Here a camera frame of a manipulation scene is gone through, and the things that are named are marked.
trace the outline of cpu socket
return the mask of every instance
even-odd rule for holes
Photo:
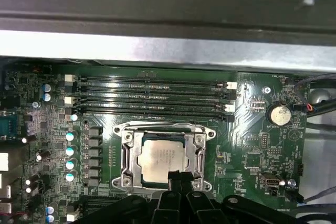
[[[190,123],[131,121],[113,127],[121,137],[121,176],[113,187],[128,193],[152,193],[168,189],[168,172],[194,175],[194,190],[210,191],[204,180],[206,141],[216,132]]]

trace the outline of blue capacitor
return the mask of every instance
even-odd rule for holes
[[[68,141],[72,141],[75,139],[75,136],[71,133],[71,132],[68,132],[66,135],[65,135],[65,139],[68,140]]]
[[[45,93],[45,94],[43,94],[42,99],[43,99],[45,102],[50,102],[50,101],[51,101],[51,95],[48,94],[48,93]]]
[[[75,179],[75,177],[74,177],[73,174],[68,173],[68,174],[65,176],[65,179],[66,179],[68,182],[72,182],[72,181]]]
[[[54,220],[55,218],[52,215],[47,216],[47,223],[53,223]]]
[[[46,208],[46,213],[47,215],[52,215],[54,213],[54,208],[53,207],[47,207]]]
[[[50,92],[51,91],[51,85],[49,85],[49,84],[42,85],[42,90],[43,90],[43,92],[46,92],[46,93]]]

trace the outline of connector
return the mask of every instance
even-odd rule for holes
[[[304,197],[297,190],[286,190],[285,197],[294,203],[303,203]]]
[[[227,89],[237,89],[237,87],[238,87],[238,83],[237,82],[231,82],[231,81],[228,81],[227,83],[226,83],[226,88]]]
[[[74,97],[64,97],[64,106],[65,107],[72,107],[76,99]]]
[[[303,163],[301,163],[301,162],[295,162],[294,163],[293,173],[297,174],[299,176],[303,176]]]
[[[235,112],[236,105],[235,104],[226,104],[225,105],[225,112]]]
[[[75,76],[73,74],[65,74],[64,75],[64,81],[65,82],[74,82]]]
[[[280,185],[280,180],[272,173],[261,173],[260,180],[267,187],[277,187]]]

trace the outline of ram slot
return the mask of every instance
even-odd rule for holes
[[[81,81],[92,82],[134,82],[134,83],[155,83],[155,84],[170,84],[170,85],[193,85],[193,86],[213,86],[224,87],[226,82],[206,82],[206,81],[176,81],[176,80],[160,80],[150,78],[116,78],[116,77],[81,77]]]
[[[170,86],[154,86],[154,85],[137,85],[137,86],[119,86],[116,85],[116,87],[113,87],[112,85],[103,86],[101,84],[100,86],[84,86],[81,85],[81,91],[82,92],[88,92],[88,91],[99,91],[99,92],[106,92],[106,91],[112,91],[112,92],[151,92],[151,93],[176,93],[176,94],[198,94],[198,95],[207,95],[207,94],[213,94],[220,96],[224,91],[218,90],[214,88],[190,88],[190,87],[179,87],[179,88],[172,88]]]
[[[102,97],[102,98],[124,98],[124,99],[146,99],[146,100],[158,100],[158,101],[211,101],[219,102],[220,97],[213,95],[185,95],[185,94],[151,94],[146,92],[136,93],[121,93],[121,92],[84,92],[81,93],[83,97]]]
[[[169,105],[189,105],[189,106],[208,106],[208,107],[217,107],[222,106],[221,102],[213,101],[178,101],[178,100],[148,100],[148,99],[124,99],[124,98],[102,98],[102,97],[88,97],[82,98],[86,102],[111,102],[111,103],[145,103],[147,105],[160,105],[160,104],[169,104]]]
[[[151,111],[180,111],[180,112],[224,112],[223,106],[192,106],[192,105],[169,105],[169,104],[147,104],[147,103],[112,103],[112,102],[82,102],[80,106],[125,109],[125,110],[151,110]]]
[[[134,109],[118,109],[118,108],[102,108],[102,107],[87,107],[81,109],[82,113],[107,113],[107,114],[133,114],[145,116],[188,116],[197,118],[217,118],[225,116],[223,113],[215,112],[194,112],[194,111],[155,111],[155,110],[134,110]]]

